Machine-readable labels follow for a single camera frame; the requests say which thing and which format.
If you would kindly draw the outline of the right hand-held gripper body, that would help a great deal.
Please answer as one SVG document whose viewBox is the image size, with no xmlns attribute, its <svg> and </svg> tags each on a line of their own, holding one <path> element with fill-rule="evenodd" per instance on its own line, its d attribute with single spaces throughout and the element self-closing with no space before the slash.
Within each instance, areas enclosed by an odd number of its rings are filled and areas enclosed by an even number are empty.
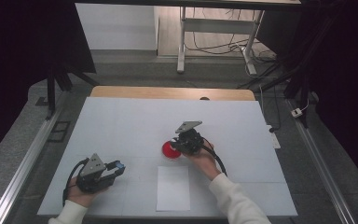
<svg viewBox="0 0 358 224">
<path fill-rule="evenodd" d="M 184 121 L 180 127 L 175 131 L 179 137 L 179 144 L 181 146 L 181 153 L 188 155 L 197 154 L 203 146 L 202 136 L 195 130 L 197 126 L 201 125 L 201 121 Z"/>
</svg>

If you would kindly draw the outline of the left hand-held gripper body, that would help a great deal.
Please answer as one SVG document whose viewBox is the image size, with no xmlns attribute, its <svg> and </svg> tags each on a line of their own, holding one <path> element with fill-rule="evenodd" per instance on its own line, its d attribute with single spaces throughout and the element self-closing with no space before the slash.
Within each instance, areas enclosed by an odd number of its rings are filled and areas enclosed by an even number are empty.
<svg viewBox="0 0 358 224">
<path fill-rule="evenodd" d="M 86 165 L 80 170 L 76 185 L 81 191 L 89 193 L 95 193 L 112 186 L 114 182 L 108 183 L 105 181 L 105 176 L 102 176 L 104 171 L 110 170 L 105 168 L 105 163 L 94 153 L 86 162 Z"/>
</svg>

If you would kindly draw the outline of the black metal stand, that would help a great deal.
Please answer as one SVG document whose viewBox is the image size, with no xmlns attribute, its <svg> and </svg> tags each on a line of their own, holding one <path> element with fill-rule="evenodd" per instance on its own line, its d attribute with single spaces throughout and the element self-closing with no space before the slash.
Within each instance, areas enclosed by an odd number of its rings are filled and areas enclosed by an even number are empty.
<svg viewBox="0 0 358 224">
<path fill-rule="evenodd" d="M 309 128 L 307 108 L 310 105 L 310 77 L 316 61 L 316 52 L 321 48 L 336 17 L 337 16 L 333 13 L 322 13 L 319 16 L 315 15 L 313 19 L 308 16 L 310 26 L 309 35 L 302 38 L 297 47 L 281 60 L 274 63 L 271 69 L 264 72 L 261 77 L 257 77 L 255 80 L 244 84 L 251 87 L 262 77 L 270 75 L 273 71 L 283 66 L 283 73 L 278 78 L 259 86 L 255 89 L 255 92 L 261 94 L 284 81 L 289 81 L 289 84 L 283 91 L 283 96 L 285 99 L 294 99 L 299 95 L 298 109 L 301 111 L 301 115 L 296 117 L 296 119 L 298 119 L 306 129 Z"/>
<path fill-rule="evenodd" d="M 53 63 L 48 69 L 48 114 L 46 120 L 52 119 L 56 114 L 55 84 L 58 84 L 62 91 L 70 91 L 72 89 L 73 83 L 69 78 L 70 74 L 82 79 L 92 87 L 100 85 L 99 82 L 69 63 Z"/>
</svg>

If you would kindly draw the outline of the round red ink pad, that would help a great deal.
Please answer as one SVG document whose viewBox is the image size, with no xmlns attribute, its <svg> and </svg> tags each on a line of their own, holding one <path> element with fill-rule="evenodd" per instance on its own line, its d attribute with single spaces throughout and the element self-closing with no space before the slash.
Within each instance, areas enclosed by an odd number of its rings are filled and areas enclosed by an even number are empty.
<svg viewBox="0 0 358 224">
<path fill-rule="evenodd" d="M 169 141 L 167 141 L 163 144 L 161 151 L 162 151 L 162 154 L 167 159 L 170 159 L 170 160 L 176 160 L 182 155 L 182 153 L 180 151 L 176 150 L 175 148 L 173 148 L 171 146 Z"/>
</svg>

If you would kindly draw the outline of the dark curtain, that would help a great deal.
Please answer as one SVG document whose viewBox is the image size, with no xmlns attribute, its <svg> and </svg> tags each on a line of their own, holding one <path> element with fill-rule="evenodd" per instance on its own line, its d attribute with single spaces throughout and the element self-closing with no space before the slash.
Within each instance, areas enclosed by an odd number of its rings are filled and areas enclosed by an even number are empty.
<svg viewBox="0 0 358 224">
<path fill-rule="evenodd" d="M 310 32 L 308 16 L 337 17 L 328 31 L 310 77 L 319 97 L 315 112 L 358 170 L 358 0 L 300 0 L 298 10 L 268 10 L 257 38 L 281 60 Z"/>
<path fill-rule="evenodd" d="M 49 72 L 96 71 L 76 1 L 0 0 L 0 143 Z"/>
</svg>

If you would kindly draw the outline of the white table cover board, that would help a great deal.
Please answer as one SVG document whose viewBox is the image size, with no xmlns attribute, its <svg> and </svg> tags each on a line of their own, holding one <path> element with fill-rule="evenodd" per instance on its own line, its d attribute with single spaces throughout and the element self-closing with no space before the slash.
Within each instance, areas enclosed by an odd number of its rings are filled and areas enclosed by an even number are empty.
<svg viewBox="0 0 358 224">
<path fill-rule="evenodd" d="M 188 120 L 213 143 L 228 178 L 241 184 L 269 217 L 293 217 L 296 208 L 269 129 L 256 101 L 161 100 L 90 97 L 80 112 L 57 171 L 38 210 L 53 217 L 62 210 L 62 191 L 73 167 L 96 153 L 121 161 L 125 173 L 90 207 L 91 217 L 220 218 L 208 179 L 186 158 L 170 161 L 161 152 Z M 159 212 L 159 166 L 187 166 L 190 210 Z"/>
</svg>

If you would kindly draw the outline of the white paper sheet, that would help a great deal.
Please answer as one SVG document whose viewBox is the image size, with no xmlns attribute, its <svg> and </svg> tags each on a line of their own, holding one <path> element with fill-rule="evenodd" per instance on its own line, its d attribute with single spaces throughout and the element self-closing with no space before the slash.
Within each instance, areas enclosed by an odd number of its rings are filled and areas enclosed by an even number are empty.
<svg viewBox="0 0 358 224">
<path fill-rule="evenodd" d="M 159 166 L 156 210 L 159 212 L 190 210 L 187 166 Z"/>
</svg>

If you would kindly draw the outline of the aluminium floor rail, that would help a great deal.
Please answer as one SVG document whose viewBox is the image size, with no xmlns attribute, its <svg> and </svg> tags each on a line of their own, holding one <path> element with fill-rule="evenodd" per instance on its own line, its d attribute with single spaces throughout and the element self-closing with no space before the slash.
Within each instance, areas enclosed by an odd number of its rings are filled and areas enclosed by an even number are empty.
<svg viewBox="0 0 358 224">
<path fill-rule="evenodd" d="M 4 194 L 0 198 L 0 224 L 4 224 L 6 221 L 8 214 L 14 205 L 14 202 L 21 192 L 22 186 L 26 182 L 28 175 L 31 173 L 34 164 L 43 149 L 43 146 L 48 140 L 49 133 L 54 127 L 61 112 L 61 107 L 56 108 L 56 111 L 52 114 L 52 116 L 49 119 L 44 120 L 41 128 L 34 138 L 34 141 L 30 145 L 27 153 L 21 161 L 19 168 L 13 175 Z"/>
<path fill-rule="evenodd" d="M 306 128 L 298 118 L 294 118 L 294 122 L 310 154 L 310 158 L 312 159 L 318 175 L 324 184 L 325 191 L 329 195 L 331 203 L 336 209 L 341 223 L 356 224 L 351 209 L 349 208 L 340 188 L 332 176 L 322 153 L 310 133 L 310 130 Z"/>
</svg>

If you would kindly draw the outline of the white metal desk frame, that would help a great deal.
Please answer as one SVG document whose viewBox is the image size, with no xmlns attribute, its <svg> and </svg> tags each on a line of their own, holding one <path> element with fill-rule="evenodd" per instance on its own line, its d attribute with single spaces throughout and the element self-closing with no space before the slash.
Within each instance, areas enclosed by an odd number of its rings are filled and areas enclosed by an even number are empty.
<svg viewBox="0 0 358 224">
<path fill-rule="evenodd" d="M 248 35 L 248 42 L 245 47 L 240 47 L 245 69 L 249 75 L 255 75 L 255 65 L 251 58 L 251 50 L 255 41 L 260 22 L 264 11 L 257 10 L 252 21 L 229 21 L 217 19 L 197 19 L 186 16 L 186 7 L 180 7 L 180 42 L 178 49 L 177 73 L 185 71 L 185 36 L 186 32 Z"/>
</svg>

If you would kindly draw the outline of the person's right hand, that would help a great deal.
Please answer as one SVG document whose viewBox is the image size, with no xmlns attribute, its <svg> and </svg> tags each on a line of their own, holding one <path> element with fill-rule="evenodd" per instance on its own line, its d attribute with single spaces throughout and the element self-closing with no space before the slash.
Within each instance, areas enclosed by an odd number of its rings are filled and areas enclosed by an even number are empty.
<svg viewBox="0 0 358 224">
<path fill-rule="evenodd" d="M 221 171 L 216 166 L 215 158 L 204 148 L 195 155 L 186 154 L 186 157 L 192 161 L 209 180 L 214 180 L 221 174 Z"/>
</svg>

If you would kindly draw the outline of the person's left hand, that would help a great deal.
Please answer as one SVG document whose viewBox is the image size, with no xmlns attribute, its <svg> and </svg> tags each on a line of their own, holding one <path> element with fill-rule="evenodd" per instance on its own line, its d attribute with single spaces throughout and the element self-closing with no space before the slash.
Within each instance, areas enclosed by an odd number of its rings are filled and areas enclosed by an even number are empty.
<svg viewBox="0 0 358 224">
<path fill-rule="evenodd" d="M 70 183 L 68 187 L 68 196 L 67 199 L 73 203 L 77 203 L 83 207 L 90 207 L 93 200 L 105 192 L 106 189 L 102 189 L 95 193 L 83 192 L 75 183 Z"/>
</svg>

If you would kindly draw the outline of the wooden table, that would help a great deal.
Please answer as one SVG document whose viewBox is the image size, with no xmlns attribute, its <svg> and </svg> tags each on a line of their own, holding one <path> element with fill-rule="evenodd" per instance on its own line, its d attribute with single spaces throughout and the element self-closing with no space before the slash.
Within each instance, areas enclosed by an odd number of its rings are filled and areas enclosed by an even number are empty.
<svg viewBox="0 0 358 224">
<path fill-rule="evenodd" d="M 141 99 L 181 99 L 214 101 L 254 101 L 255 95 L 249 90 L 166 88 L 166 87 L 127 87 L 97 86 L 91 97 L 141 98 Z"/>
</svg>

